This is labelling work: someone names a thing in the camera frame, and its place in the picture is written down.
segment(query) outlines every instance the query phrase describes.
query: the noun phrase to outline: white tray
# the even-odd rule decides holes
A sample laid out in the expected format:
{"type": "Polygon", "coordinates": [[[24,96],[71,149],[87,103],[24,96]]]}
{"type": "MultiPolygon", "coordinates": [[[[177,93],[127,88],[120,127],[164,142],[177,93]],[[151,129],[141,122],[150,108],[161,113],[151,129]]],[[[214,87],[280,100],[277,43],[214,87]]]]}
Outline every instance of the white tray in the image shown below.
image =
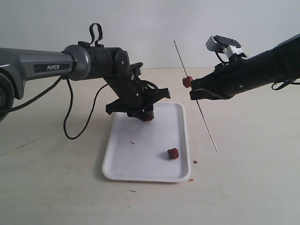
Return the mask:
{"type": "Polygon", "coordinates": [[[143,122],[117,112],[102,172],[111,180],[180,182],[190,175],[187,126],[179,103],[156,103],[154,120],[143,122]],[[177,148],[178,159],[167,150],[177,148]]]}

